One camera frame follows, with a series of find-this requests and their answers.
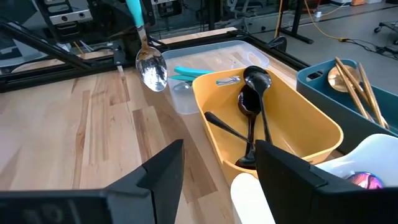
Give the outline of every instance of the clear plastic container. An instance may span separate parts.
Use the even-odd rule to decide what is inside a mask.
[[[162,55],[167,64],[167,83],[174,109],[179,114],[193,114],[199,112],[199,109],[192,87],[188,85],[186,88],[180,88],[184,84],[170,78],[181,75],[174,71],[176,66],[219,72],[250,65],[267,68],[269,65],[269,59],[264,54],[251,44],[240,40],[169,50]]]

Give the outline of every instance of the chair wheel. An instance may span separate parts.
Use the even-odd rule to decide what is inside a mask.
[[[373,32],[375,32],[377,34],[378,32],[380,32],[380,30],[381,30],[381,27],[376,27],[376,28],[374,28]]]

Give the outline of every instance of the yellow tray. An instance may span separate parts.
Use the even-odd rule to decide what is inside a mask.
[[[242,169],[235,162],[244,155],[246,142],[207,122],[210,111],[239,133],[247,136],[248,119],[238,108],[238,94],[244,86],[244,68],[202,75],[193,82],[193,91],[205,130],[211,141],[227,183],[242,172],[257,177],[254,170]],[[272,85],[264,94],[267,122],[272,142],[279,148],[317,164],[343,140],[341,128],[277,75],[267,70]],[[239,77],[240,82],[219,86],[217,81]],[[254,139],[264,139],[262,118],[256,119]]]

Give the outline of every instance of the black ladle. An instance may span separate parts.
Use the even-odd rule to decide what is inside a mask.
[[[256,117],[261,112],[260,98],[256,91],[250,86],[244,85],[238,95],[239,110],[248,117],[248,139],[250,143],[246,145],[245,155],[236,161],[235,165],[245,169],[256,169],[256,160],[254,158],[254,125]]]
[[[224,123],[224,121],[222,121],[219,118],[217,118],[217,116],[214,115],[212,112],[206,112],[205,113],[205,118],[211,124],[214,124],[215,126],[217,126],[217,127],[221,128],[221,129],[223,129],[223,130],[235,135],[236,137],[238,137],[238,138],[240,138],[243,141],[246,141],[248,143],[248,146],[246,147],[246,149],[249,148],[249,154],[246,153],[246,156],[240,158],[235,163],[235,165],[237,165],[237,166],[239,166],[241,168],[255,170],[256,169],[256,160],[254,158],[253,140],[250,141],[249,139],[247,139],[243,135],[239,134],[237,131],[235,131],[233,128],[231,128],[229,125]]]
[[[271,77],[264,69],[257,66],[250,66],[243,71],[243,78],[246,85],[250,86],[250,88],[256,91],[259,95],[262,122],[264,123],[264,133],[266,135],[266,141],[272,144],[271,134],[269,133],[268,123],[266,119],[266,109],[262,100],[264,97],[264,92],[271,86]]]
[[[215,126],[235,135],[236,137],[242,139],[243,141],[252,144],[246,137],[241,135],[239,132],[235,131],[233,128],[231,128],[228,124],[224,123],[224,121],[220,120],[217,118],[216,115],[214,115],[212,112],[205,112],[205,118],[208,122],[211,124],[214,124]]]

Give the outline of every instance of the wooden tabletop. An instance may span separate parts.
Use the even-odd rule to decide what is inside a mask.
[[[165,43],[214,35],[186,35]],[[86,54],[97,57],[106,52]],[[295,86],[295,71],[271,56],[269,69]],[[208,65],[215,62],[206,61]],[[56,60],[24,65],[48,66]],[[177,223],[232,223],[229,188],[199,114],[174,111],[134,69],[0,94],[0,190],[95,189],[184,139],[185,175]]]

